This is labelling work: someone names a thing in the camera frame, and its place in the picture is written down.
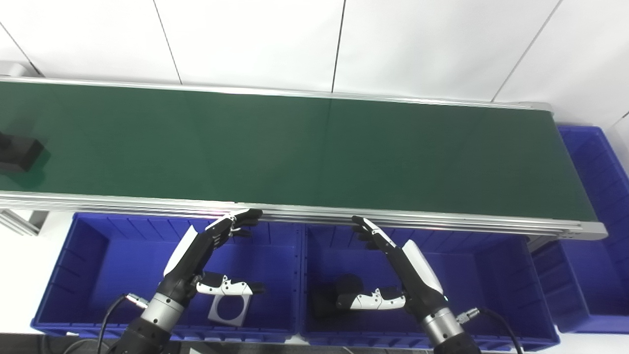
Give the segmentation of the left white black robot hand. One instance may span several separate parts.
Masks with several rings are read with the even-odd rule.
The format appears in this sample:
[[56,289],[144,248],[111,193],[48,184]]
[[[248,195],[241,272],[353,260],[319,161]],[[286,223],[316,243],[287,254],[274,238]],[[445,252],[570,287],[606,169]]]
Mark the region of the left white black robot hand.
[[164,295],[176,304],[187,308],[198,293],[210,291],[218,293],[223,286],[223,277],[217,273],[206,273],[204,267],[213,252],[223,246],[234,235],[250,236],[242,227],[256,226],[263,211],[246,208],[232,211],[214,220],[200,233],[192,229],[193,239],[182,240],[177,248],[183,253],[177,262],[167,267],[164,280],[157,287],[157,294]]

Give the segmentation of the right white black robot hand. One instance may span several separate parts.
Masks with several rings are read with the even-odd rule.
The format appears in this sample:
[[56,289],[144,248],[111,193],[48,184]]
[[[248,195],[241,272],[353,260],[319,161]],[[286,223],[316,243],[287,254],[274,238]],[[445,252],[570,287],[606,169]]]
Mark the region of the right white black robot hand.
[[398,291],[392,288],[377,288],[371,293],[362,289],[351,289],[350,283],[360,283],[357,276],[346,275],[339,280],[335,306],[342,311],[389,311],[404,308],[423,327],[436,320],[438,312],[449,307],[442,285],[422,251],[413,240],[398,246],[376,224],[369,219],[354,215],[353,230],[366,248],[381,251],[400,280]]

